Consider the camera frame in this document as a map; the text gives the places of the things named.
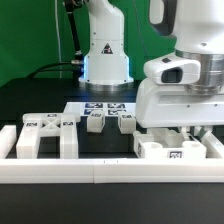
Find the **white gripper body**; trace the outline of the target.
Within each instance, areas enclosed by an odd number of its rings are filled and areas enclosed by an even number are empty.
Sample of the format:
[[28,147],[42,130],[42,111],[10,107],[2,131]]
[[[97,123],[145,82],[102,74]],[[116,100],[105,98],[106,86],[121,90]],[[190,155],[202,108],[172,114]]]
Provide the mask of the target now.
[[183,86],[156,85],[144,79],[135,115],[143,128],[224,125],[224,94],[190,95]]

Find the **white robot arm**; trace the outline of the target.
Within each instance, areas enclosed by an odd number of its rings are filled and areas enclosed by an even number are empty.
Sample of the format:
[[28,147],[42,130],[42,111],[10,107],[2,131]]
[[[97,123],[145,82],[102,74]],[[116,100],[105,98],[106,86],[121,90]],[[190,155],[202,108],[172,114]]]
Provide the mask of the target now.
[[[124,17],[108,0],[84,0],[90,50],[80,83],[103,90],[131,84]],[[144,64],[135,116],[143,128],[224,125],[224,0],[150,0],[150,25],[174,36],[174,51]]]

